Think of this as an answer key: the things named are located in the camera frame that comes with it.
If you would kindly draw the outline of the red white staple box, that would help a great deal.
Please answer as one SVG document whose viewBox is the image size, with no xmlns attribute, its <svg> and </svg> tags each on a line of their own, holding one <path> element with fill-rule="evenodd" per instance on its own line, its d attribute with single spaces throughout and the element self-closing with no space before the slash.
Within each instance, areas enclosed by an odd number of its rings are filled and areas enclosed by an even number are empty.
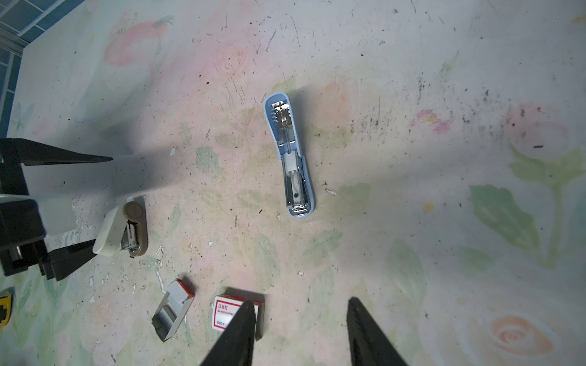
<svg viewBox="0 0 586 366">
<path fill-rule="evenodd" d="M 261 340 L 264 328 L 264 298 L 253 296 L 245 297 L 243 294 L 220 294 L 215 297 L 212 304 L 212 329 L 224 332 L 233 320 L 236 312 L 246 302 L 251 301 L 255 312 L 255 340 Z"/>
</svg>

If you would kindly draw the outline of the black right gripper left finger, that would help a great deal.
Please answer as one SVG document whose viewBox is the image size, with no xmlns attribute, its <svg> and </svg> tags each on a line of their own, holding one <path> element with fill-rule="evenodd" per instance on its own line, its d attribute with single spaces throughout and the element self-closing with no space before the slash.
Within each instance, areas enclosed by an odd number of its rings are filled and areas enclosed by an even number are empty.
<svg viewBox="0 0 586 366">
<path fill-rule="evenodd" d="M 201 366 L 251 366 L 256 333 L 256 313 L 253 302 L 246 300 L 216 341 Z"/>
</svg>

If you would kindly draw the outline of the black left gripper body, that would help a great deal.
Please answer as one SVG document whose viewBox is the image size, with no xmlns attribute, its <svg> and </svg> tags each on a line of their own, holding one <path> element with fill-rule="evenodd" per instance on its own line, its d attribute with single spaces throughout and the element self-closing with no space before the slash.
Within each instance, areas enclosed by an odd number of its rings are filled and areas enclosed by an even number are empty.
<svg viewBox="0 0 586 366">
<path fill-rule="evenodd" d="M 21 163 L 1 162 L 1 267 L 4 275 L 18 274 L 48 259 L 38 204 L 29 195 Z"/>
</svg>

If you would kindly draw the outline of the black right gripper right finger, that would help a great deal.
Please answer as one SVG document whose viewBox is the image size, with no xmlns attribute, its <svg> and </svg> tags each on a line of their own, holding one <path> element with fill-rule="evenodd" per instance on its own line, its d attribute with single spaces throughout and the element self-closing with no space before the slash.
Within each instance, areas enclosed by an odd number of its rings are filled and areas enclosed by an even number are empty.
<svg viewBox="0 0 586 366">
<path fill-rule="evenodd" d="M 352 365 L 407 366 L 358 297 L 349 299 L 346 321 Z"/>
</svg>

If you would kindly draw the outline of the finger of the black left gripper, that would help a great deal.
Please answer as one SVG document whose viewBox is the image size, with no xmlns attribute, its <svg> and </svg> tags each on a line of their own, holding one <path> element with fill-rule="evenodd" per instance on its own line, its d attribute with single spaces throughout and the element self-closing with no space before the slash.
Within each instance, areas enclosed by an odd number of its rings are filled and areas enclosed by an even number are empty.
<svg viewBox="0 0 586 366">
<path fill-rule="evenodd" d="M 47 279 L 64 280 L 96 256 L 93 252 L 95 242 L 92 239 L 50 252 L 43 246 L 39 259 L 41 274 Z"/>
<path fill-rule="evenodd" d="M 1 155 L 5 161 L 14 161 L 25 166 L 106 163 L 113 160 L 109 156 L 73 152 L 21 138 L 1 139 Z"/>
</svg>

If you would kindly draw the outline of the light blue stapler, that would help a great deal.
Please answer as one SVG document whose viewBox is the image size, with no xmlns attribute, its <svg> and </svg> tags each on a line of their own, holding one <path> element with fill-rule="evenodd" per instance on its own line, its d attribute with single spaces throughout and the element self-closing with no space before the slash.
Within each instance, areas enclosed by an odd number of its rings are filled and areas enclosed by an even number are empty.
<svg viewBox="0 0 586 366">
<path fill-rule="evenodd" d="M 315 209 L 315 199 L 290 99 L 283 92 L 274 93 L 263 109 L 282 164 L 287 211 L 294 218 L 307 217 Z"/>
</svg>

